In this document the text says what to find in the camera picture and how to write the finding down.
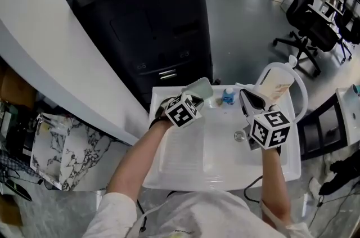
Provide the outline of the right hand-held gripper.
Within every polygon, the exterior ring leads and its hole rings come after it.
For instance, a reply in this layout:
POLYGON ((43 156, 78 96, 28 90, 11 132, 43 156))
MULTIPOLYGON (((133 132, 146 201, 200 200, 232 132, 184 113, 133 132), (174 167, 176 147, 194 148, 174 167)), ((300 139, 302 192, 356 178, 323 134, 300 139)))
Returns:
POLYGON ((265 101, 244 88, 239 91, 239 101, 250 126, 248 136, 254 142, 265 150, 277 148, 286 142, 291 121, 277 105, 273 105, 268 111, 265 111, 265 101), (264 111, 260 114, 249 115, 249 103, 252 108, 264 111))

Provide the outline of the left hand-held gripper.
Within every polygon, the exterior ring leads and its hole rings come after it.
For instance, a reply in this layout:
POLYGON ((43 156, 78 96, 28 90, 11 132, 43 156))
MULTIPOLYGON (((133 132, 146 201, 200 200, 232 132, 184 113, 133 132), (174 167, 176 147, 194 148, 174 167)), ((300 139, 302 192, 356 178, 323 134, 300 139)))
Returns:
POLYGON ((185 128, 202 117, 203 106, 204 100, 193 92, 182 92, 162 100, 154 95, 154 124, 169 121, 177 128, 185 128))

